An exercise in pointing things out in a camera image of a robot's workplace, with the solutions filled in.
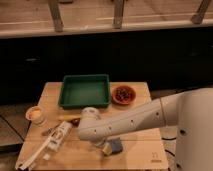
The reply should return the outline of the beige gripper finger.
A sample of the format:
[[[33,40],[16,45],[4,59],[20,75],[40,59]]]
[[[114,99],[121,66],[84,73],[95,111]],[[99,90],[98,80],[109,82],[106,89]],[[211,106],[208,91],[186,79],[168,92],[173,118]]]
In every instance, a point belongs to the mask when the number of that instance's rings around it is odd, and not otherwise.
[[[112,146],[110,143],[106,143],[102,148],[102,152],[105,156],[110,156],[112,154]]]

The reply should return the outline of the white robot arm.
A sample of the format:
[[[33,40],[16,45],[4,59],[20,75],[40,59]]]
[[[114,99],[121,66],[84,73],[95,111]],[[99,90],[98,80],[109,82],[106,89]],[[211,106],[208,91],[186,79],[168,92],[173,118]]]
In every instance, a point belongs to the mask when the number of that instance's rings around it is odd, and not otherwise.
[[[78,137],[100,144],[110,136],[174,125],[175,171],[213,171],[213,88],[161,97],[106,119],[87,107]]]

